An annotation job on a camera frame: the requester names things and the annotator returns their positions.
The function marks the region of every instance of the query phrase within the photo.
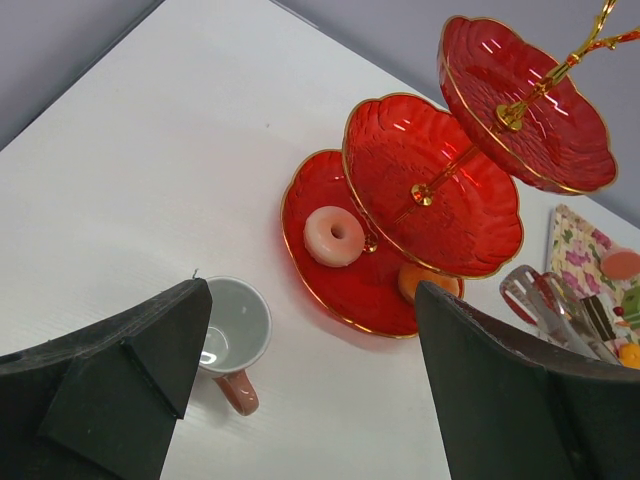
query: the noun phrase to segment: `gray background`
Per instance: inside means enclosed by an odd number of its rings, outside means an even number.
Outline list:
[[[0,0],[0,148],[161,1]],[[443,99],[435,57],[440,30],[451,15],[495,17],[562,58],[582,43],[602,6],[602,0],[280,3],[439,102]],[[620,0],[605,33],[621,33],[639,23],[640,2]],[[616,52],[594,53],[576,68],[573,78],[606,118],[620,163],[618,182],[595,199],[640,226],[638,75],[640,42],[621,45]]]

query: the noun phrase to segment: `gold rim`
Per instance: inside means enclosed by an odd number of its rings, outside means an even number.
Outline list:
[[[556,61],[555,58],[553,58],[551,55],[549,55],[547,52],[545,52],[544,50],[535,47],[533,45],[531,45],[529,42],[525,41],[520,35],[518,35],[513,28],[511,28],[509,25],[502,23],[494,18],[489,18],[489,17],[473,17],[473,18],[468,18],[465,17],[463,15],[455,15],[453,17],[450,17],[444,24],[444,27],[442,28],[442,33],[440,34],[440,45],[438,47],[438,50],[440,52],[440,56],[442,57],[442,65],[444,66],[444,69],[447,73],[447,78],[451,81],[451,84],[453,85],[453,89],[455,90],[458,98],[460,99],[460,102],[462,103],[462,106],[464,107],[464,109],[471,115],[471,117],[476,121],[476,123],[478,123],[483,130],[491,136],[491,138],[493,138],[493,140],[502,147],[503,150],[505,150],[509,155],[511,155],[512,157],[514,157],[516,160],[518,160],[518,162],[520,162],[520,164],[525,167],[529,172],[531,172],[533,175],[535,175],[538,178],[541,178],[542,180],[545,180],[553,185],[555,185],[556,187],[560,188],[561,190],[564,190],[565,192],[571,193],[571,194],[577,194],[577,195],[591,195],[594,193],[599,192],[600,190],[604,190],[605,188],[610,187],[611,185],[613,185],[615,183],[615,181],[618,179],[618,162],[616,160],[616,158],[613,156],[613,153],[611,153],[611,137],[609,135],[609,128],[607,127],[607,123],[604,121],[602,114],[600,113],[600,111],[591,103],[589,102],[589,100],[587,100],[587,98],[582,95],[582,93],[580,92],[580,90],[578,90],[578,88],[576,87],[575,83],[573,83],[573,80],[571,79],[570,75],[567,75],[565,78],[566,80],[569,81],[569,83],[571,84],[571,87],[573,87],[574,91],[576,92],[576,94],[587,104],[589,105],[591,108],[593,108],[593,110],[596,112],[596,114],[598,115],[598,117],[600,118],[600,121],[602,122],[602,125],[604,126],[604,130],[605,130],[605,136],[607,138],[607,151],[609,152],[609,155],[611,155],[611,159],[613,160],[613,165],[615,167],[615,175],[613,176],[613,179],[605,184],[602,185],[600,187],[598,187],[595,190],[579,190],[573,187],[570,187],[568,185],[564,185],[563,183],[557,182],[555,180],[552,180],[551,178],[548,178],[547,176],[537,172],[536,170],[534,170],[531,166],[529,166],[522,158],[520,158],[519,155],[517,155],[515,152],[513,152],[507,145],[504,144],[504,142],[502,140],[500,140],[500,138],[491,130],[491,127],[487,127],[481,120],[480,118],[478,118],[478,116],[473,112],[473,110],[471,110],[471,108],[469,107],[469,105],[467,104],[467,101],[465,100],[465,98],[462,96],[462,93],[460,92],[460,89],[458,88],[458,84],[456,83],[455,79],[453,78],[453,75],[451,73],[451,69],[449,67],[449,58],[448,56],[445,55],[444,53],[444,32],[447,29],[447,27],[449,26],[449,24],[457,19],[457,18],[462,18],[463,20],[466,20],[468,22],[476,22],[476,21],[481,21],[481,20],[488,20],[488,21],[492,21],[497,23],[498,25],[501,25],[503,27],[505,27],[507,30],[509,30],[511,32],[511,34],[516,37],[518,40],[520,40],[522,43],[524,43],[525,45],[528,45],[531,48],[534,48],[536,50],[538,50],[540,53],[546,55],[547,57],[549,57],[551,60],[553,60],[554,63],[558,64],[558,62]]]
[[[411,252],[406,250],[404,247],[402,247],[399,244],[397,244],[393,239],[391,239],[391,237],[389,237],[389,235],[387,235],[385,233],[385,231],[380,227],[380,225],[378,225],[378,222],[371,216],[369,211],[364,206],[362,200],[360,199],[360,196],[358,195],[358,192],[356,191],[356,189],[355,189],[355,187],[353,185],[353,182],[351,181],[351,174],[350,174],[350,171],[349,171],[349,166],[348,166],[348,163],[347,163],[347,155],[346,155],[346,145],[347,145],[348,131],[349,131],[349,125],[351,123],[351,119],[355,115],[355,113],[358,111],[358,109],[360,107],[362,107],[363,105],[365,105],[366,103],[369,103],[369,102],[382,102],[383,100],[385,100],[385,99],[387,99],[389,97],[394,97],[396,95],[404,95],[404,96],[408,96],[408,97],[417,98],[419,100],[422,100],[423,102],[427,102],[427,104],[429,104],[431,107],[433,107],[437,112],[445,113],[445,114],[451,115],[453,117],[451,112],[449,112],[447,110],[443,110],[441,108],[438,108],[437,106],[433,105],[429,100],[427,100],[427,99],[425,99],[423,97],[420,97],[419,95],[414,95],[413,93],[404,93],[404,92],[390,93],[390,94],[384,95],[384,96],[382,96],[380,98],[369,98],[367,100],[363,100],[362,102],[358,103],[355,106],[355,108],[353,110],[351,110],[351,113],[349,114],[349,117],[347,118],[347,123],[346,123],[345,128],[344,128],[344,136],[343,136],[343,140],[342,140],[342,169],[344,170],[344,176],[347,179],[347,184],[349,185],[349,189],[351,190],[351,194],[353,195],[353,197],[356,200],[356,202],[358,202],[359,207],[363,210],[363,212],[366,214],[368,219],[371,221],[371,223],[373,223],[375,228],[382,234],[382,236],[391,245],[393,245],[397,250],[399,250],[404,256],[406,256],[412,262],[417,263],[421,267],[427,268],[428,270],[431,270],[432,272],[438,273],[440,275],[444,275],[444,276],[447,276],[447,277],[457,277],[457,278],[465,279],[465,280],[483,280],[485,278],[490,278],[490,277],[496,275],[502,269],[502,267],[504,267],[507,263],[509,263],[511,260],[513,260],[515,257],[518,256],[518,254],[520,253],[520,250],[522,250],[522,246],[524,245],[524,225],[522,224],[522,219],[520,218],[520,193],[518,192],[518,187],[516,186],[515,182],[511,178],[511,175],[509,175],[508,173],[503,172],[507,176],[508,181],[513,186],[513,190],[514,190],[515,195],[516,195],[515,216],[518,219],[518,225],[520,226],[520,245],[516,249],[515,253],[513,255],[511,255],[511,257],[509,257],[508,259],[503,261],[500,265],[498,265],[497,268],[492,273],[488,273],[488,274],[480,275],[480,276],[478,276],[478,275],[459,275],[459,274],[447,272],[446,270],[443,270],[443,269],[438,268],[438,267],[434,267],[433,265],[430,265],[430,264],[426,263],[425,261],[419,259],[415,255],[413,255]]]
[[[280,224],[282,226],[282,237],[284,238],[284,243],[287,246],[287,251],[289,252],[289,256],[291,257],[291,259],[293,260],[293,264],[296,267],[296,271],[298,272],[298,276],[300,277],[300,279],[302,280],[302,283],[304,284],[305,287],[307,287],[307,290],[309,290],[309,292],[311,293],[311,295],[314,296],[314,298],[324,307],[326,308],[329,312],[331,312],[334,316],[338,317],[340,320],[348,323],[349,325],[357,328],[358,330],[365,332],[365,333],[370,333],[373,335],[378,335],[381,337],[387,337],[387,338],[395,338],[398,340],[401,339],[405,339],[405,338],[414,338],[415,336],[418,335],[418,332],[416,331],[416,333],[412,333],[411,335],[390,335],[388,333],[382,333],[382,332],[378,332],[375,330],[371,330],[370,328],[367,328],[363,325],[360,325],[359,323],[357,323],[354,320],[351,320],[350,318],[347,318],[341,314],[339,314],[333,307],[331,307],[330,305],[328,305],[324,300],[322,300],[317,294],[316,292],[313,291],[313,288],[311,288],[311,286],[309,285],[309,283],[307,282],[307,279],[305,278],[305,276],[302,274],[302,272],[300,271],[300,267],[298,266],[298,262],[296,261],[296,258],[293,256],[293,252],[291,251],[291,247],[289,246],[289,240],[287,239],[287,234],[284,231],[284,206],[286,204],[287,201],[287,196],[289,195],[289,191],[291,190],[291,188],[293,187],[293,184],[295,183],[296,177],[298,176],[298,173],[300,172],[300,170],[302,170],[302,168],[306,165],[306,163],[311,160],[313,157],[320,155],[322,153],[340,153],[340,150],[335,150],[335,149],[324,149],[324,150],[318,150],[315,153],[312,153],[311,155],[309,155],[307,158],[305,158],[303,160],[303,162],[298,166],[298,168],[296,169],[295,173],[293,174],[293,176],[291,177],[291,181],[289,182],[289,186],[287,186],[287,188],[284,191],[284,195],[282,196],[282,202],[280,204]],[[460,294],[459,294],[459,298],[462,300],[464,298],[464,291],[465,291],[465,284],[464,284],[464,280],[462,278],[458,279],[458,285],[460,286]]]

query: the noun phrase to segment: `red plate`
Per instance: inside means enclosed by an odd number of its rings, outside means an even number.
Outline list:
[[[488,18],[449,19],[438,63],[451,113],[505,172],[565,195],[593,193],[615,181],[607,127],[569,77],[530,106],[520,131],[496,133],[496,107],[524,98],[558,65],[509,27]]]
[[[435,272],[483,278],[522,245],[511,177],[478,152],[436,191],[432,205],[418,207],[411,197],[413,185],[428,183],[470,147],[450,113],[423,98],[395,94],[354,109],[343,165],[362,209],[408,258]]]
[[[318,152],[300,166],[282,202],[282,230],[291,257],[311,293],[336,317],[365,332],[395,338],[417,334],[414,309],[398,290],[407,259],[380,238],[378,249],[344,268],[317,263],[304,246],[307,217],[334,205],[348,210],[370,231],[352,200],[339,150]],[[462,296],[463,283],[460,282]]]

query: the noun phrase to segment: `donut hole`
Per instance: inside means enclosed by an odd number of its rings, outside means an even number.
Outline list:
[[[331,235],[333,236],[333,238],[342,240],[347,236],[347,232],[342,225],[331,225]]]

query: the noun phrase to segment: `table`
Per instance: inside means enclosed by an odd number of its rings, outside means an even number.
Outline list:
[[[357,102],[394,91],[411,89],[267,0],[166,1],[0,153],[0,354],[196,268],[238,276],[274,318],[249,370],[262,406],[238,416],[199,374],[164,480],[449,478],[418,340],[330,319],[279,227],[298,164],[339,148]],[[640,248],[639,230],[591,200],[518,187],[526,239],[512,266],[544,267],[561,201]],[[522,326],[498,294],[504,273],[468,282],[466,299]]]

